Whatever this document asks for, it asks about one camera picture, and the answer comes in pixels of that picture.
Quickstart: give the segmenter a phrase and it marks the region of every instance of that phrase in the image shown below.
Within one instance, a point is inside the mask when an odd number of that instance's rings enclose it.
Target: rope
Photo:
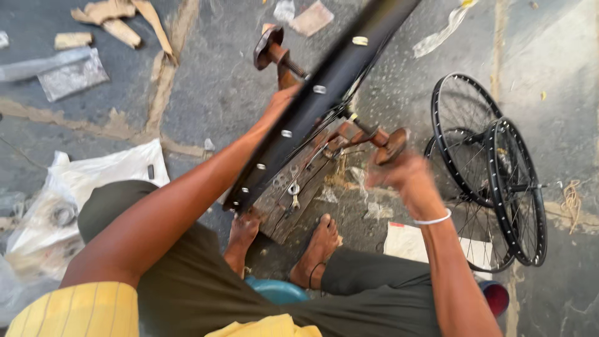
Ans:
[[[576,225],[578,224],[578,216],[580,215],[580,205],[582,202],[580,201],[580,197],[576,192],[576,187],[580,185],[580,180],[571,180],[570,184],[564,188],[564,198],[565,201],[561,205],[562,211],[568,211],[570,213],[570,218],[572,221],[572,225],[570,226],[570,234],[574,232]]]

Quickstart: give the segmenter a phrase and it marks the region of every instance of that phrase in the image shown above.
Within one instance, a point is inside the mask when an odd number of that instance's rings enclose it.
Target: bare foot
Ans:
[[[314,230],[312,239],[299,262],[291,269],[289,279],[300,287],[320,289],[320,279],[325,271],[324,265],[319,265],[333,254],[338,245],[339,232],[335,220],[329,214],[320,218],[320,224]]]
[[[246,265],[247,249],[258,234],[260,219],[247,213],[241,217],[233,219],[231,223],[231,234],[229,235],[229,244],[225,249],[223,258],[229,264],[231,269],[243,279]]]

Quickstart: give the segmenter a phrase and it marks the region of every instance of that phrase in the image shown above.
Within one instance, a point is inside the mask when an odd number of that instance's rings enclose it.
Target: shirt sleeve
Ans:
[[[120,282],[52,291],[17,315],[6,336],[138,337],[137,292]]]

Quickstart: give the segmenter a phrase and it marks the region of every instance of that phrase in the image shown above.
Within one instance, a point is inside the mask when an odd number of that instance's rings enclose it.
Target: blue plastic stool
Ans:
[[[309,300],[302,288],[289,282],[276,279],[256,279],[248,276],[244,281],[257,293],[274,304],[290,304]]]

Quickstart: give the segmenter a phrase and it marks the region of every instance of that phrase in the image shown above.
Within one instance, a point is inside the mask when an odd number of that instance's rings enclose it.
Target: bicycle wheel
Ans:
[[[223,209],[248,210],[268,182],[327,123],[344,116],[351,96],[418,3],[381,0],[367,4],[262,139],[231,187]],[[366,38],[366,44],[354,43],[355,37]]]
[[[452,210],[452,220],[458,232],[470,269],[477,272],[498,273],[514,262],[493,209],[473,202],[455,183],[437,150],[435,137],[428,142],[424,155],[429,159],[446,206]]]
[[[486,134],[489,183],[497,220],[513,255],[525,266],[541,266],[547,253],[543,195],[520,132],[508,118]]]
[[[489,123],[501,116],[491,95],[472,77],[452,73],[435,85],[431,118],[441,157],[460,189],[483,207],[493,207],[483,186],[488,175],[484,138]],[[448,144],[448,132],[463,138]]]

